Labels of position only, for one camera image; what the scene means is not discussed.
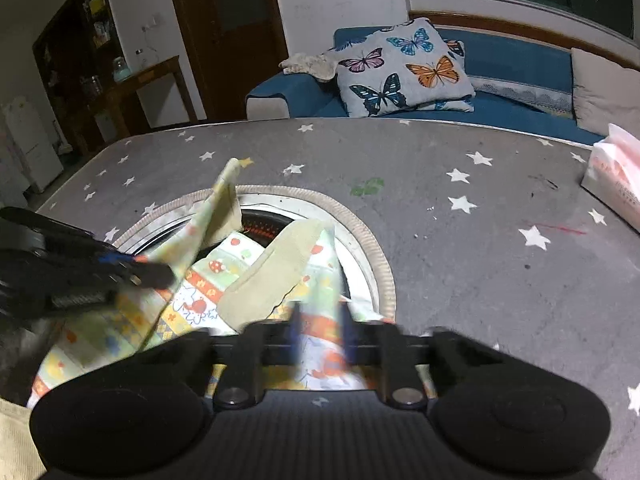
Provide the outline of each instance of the glass jar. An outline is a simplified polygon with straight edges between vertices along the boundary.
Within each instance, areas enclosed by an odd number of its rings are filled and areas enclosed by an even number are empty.
[[[113,80],[116,83],[124,81],[131,75],[131,70],[122,56],[113,60]]]

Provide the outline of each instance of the butterfly print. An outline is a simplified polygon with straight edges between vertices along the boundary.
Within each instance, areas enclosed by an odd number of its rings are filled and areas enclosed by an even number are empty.
[[[382,103],[386,105],[388,100],[398,108],[406,107],[406,98],[400,93],[400,78],[397,73],[391,74],[386,78],[382,92],[377,92],[373,88],[363,85],[351,85],[349,88],[360,99],[364,99],[363,104],[367,112],[369,112],[369,117],[378,114],[380,105]]]
[[[400,52],[407,56],[415,56],[416,48],[421,48],[425,52],[431,52],[433,50],[433,43],[428,41],[428,39],[429,35],[424,28],[416,30],[412,40],[406,40],[405,38],[386,38],[389,43],[399,48]]]
[[[460,81],[460,75],[453,67],[453,62],[447,57],[442,56],[435,68],[433,66],[423,65],[406,65],[406,67],[418,76],[418,82],[426,88],[434,88],[438,81],[443,85],[445,79],[451,83]]]
[[[364,72],[366,68],[380,68],[385,63],[382,59],[382,47],[374,48],[366,56],[358,59],[343,59],[338,64],[345,66],[349,69],[349,72],[360,73]]]
[[[329,50],[335,50],[336,52],[340,52],[345,48],[349,48],[350,46],[353,46],[358,43],[364,43],[365,41],[367,41],[367,38],[355,38],[354,40],[347,40],[343,44],[340,44],[334,48],[330,48]]]
[[[457,54],[460,57],[465,57],[465,51],[462,48],[462,43],[460,43],[458,40],[447,40],[446,43],[449,47],[449,50],[454,54]]]

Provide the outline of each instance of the beige towel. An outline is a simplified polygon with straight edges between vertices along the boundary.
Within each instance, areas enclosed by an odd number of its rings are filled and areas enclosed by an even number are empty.
[[[218,303],[218,314],[236,332],[265,319],[302,277],[324,223],[296,220],[286,226],[256,262],[232,283]]]
[[[29,432],[30,415],[0,399],[0,480],[35,480],[46,472]]]

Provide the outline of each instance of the white refrigerator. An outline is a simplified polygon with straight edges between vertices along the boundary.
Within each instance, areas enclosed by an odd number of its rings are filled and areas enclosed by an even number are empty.
[[[38,111],[25,97],[19,96],[2,106],[2,114],[18,149],[25,176],[37,192],[43,192],[62,173],[63,167]]]

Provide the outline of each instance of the wooden table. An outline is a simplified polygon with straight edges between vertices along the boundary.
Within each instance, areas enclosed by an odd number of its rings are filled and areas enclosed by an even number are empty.
[[[93,119],[96,114],[106,111],[111,116],[111,120],[113,121],[118,134],[118,139],[130,137],[131,132],[129,131],[129,127],[127,126],[127,122],[120,106],[123,99],[132,95],[149,83],[168,74],[174,75],[175,84],[178,87],[178,92],[180,92],[180,97],[182,98],[182,103],[187,110],[190,122],[196,122],[198,118],[196,116],[196,111],[193,108],[193,102],[191,101],[189,90],[182,75],[178,56],[170,57],[169,59],[165,59],[164,61],[145,68],[140,72],[132,74],[124,81],[114,83],[101,95],[90,102],[86,108],[76,112],[72,120],[73,126],[71,129],[72,135],[76,138],[82,154],[87,155],[90,152],[86,141],[80,134],[82,127],[88,120]]]

